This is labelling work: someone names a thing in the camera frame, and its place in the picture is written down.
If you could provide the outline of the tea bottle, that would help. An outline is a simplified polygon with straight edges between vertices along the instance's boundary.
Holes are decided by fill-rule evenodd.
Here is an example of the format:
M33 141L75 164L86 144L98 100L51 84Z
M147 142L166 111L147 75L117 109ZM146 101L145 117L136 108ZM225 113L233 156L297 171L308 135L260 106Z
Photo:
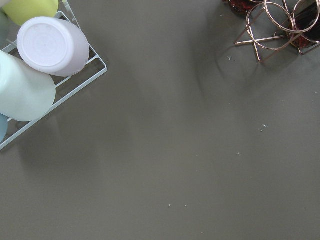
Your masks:
M246 16L255 6L264 0L224 0L230 9L239 16Z
M291 30L303 31L292 41L297 49L308 49L320 43L320 1L299 0L289 17Z

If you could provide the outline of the upper tea bottle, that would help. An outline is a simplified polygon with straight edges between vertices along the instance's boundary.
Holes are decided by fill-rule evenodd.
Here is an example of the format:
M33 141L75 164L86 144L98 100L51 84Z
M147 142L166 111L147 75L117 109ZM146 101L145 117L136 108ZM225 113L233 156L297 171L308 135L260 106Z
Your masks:
M320 43L320 1L299 0L289 17L291 30L303 31L292 41L297 49L308 49Z

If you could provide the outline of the lower left tea bottle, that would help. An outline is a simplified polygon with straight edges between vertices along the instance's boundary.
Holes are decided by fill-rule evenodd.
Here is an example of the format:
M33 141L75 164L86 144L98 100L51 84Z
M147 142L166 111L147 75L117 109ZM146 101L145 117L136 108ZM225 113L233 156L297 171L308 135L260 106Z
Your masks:
M224 0L230 9L239 16L246 16L255 6L264 0Z

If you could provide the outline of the yellow-green plastic cup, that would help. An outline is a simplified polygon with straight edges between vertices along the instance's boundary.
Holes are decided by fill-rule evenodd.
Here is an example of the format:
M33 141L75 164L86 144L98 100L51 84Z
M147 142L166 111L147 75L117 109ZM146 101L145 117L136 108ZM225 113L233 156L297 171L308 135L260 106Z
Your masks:
M36 17L54 17L59 8L58 0L11 0L1 7L18 26Z

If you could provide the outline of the lilac plastic cup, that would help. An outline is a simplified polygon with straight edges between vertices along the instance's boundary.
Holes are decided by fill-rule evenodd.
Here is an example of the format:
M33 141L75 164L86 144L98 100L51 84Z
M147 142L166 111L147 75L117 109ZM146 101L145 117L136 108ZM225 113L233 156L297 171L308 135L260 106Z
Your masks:
M81 29L54 17L35 17L25 22L18 31L16 43L27 65L59 77L79 73L90 55L89 42Z

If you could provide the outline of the mint plastic cup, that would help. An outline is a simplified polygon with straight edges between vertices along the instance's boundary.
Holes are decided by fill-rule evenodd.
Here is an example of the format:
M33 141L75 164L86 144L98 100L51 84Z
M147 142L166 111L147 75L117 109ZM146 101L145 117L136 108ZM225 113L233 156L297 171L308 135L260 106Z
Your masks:
M56 87L52 77L23 60L0 52L0 113L20 122L44 116L52 107Z

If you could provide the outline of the blue plastic cup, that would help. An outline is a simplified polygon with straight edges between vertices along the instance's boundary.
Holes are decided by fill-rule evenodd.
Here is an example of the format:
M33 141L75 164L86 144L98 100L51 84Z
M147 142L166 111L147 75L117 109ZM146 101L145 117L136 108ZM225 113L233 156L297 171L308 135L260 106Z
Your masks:
M3 139L5 138L6 134L7 134L7 130L8 130L8 118L1 114L0 115L0 142L3 141Z

